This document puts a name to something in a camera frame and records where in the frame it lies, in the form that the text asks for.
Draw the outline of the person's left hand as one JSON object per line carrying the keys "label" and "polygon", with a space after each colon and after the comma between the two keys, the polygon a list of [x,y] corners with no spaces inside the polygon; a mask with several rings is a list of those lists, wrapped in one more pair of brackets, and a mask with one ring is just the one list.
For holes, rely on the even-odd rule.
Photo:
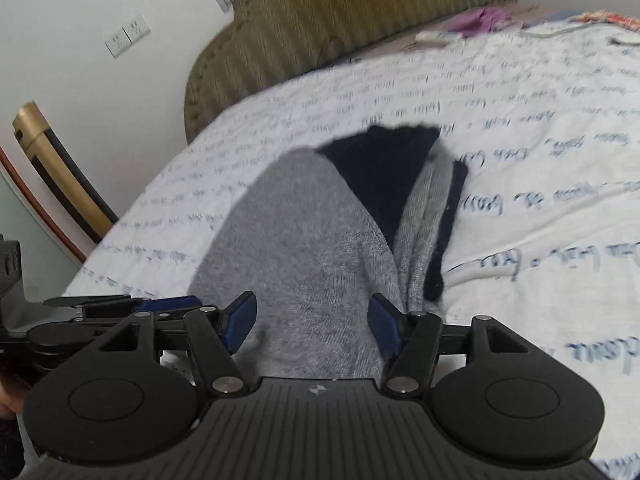
{"label": "person's left hand", "polygon": [[24,402],[29,388],[21,382],[0,378],[0,418],[11,419],[23,414]]}

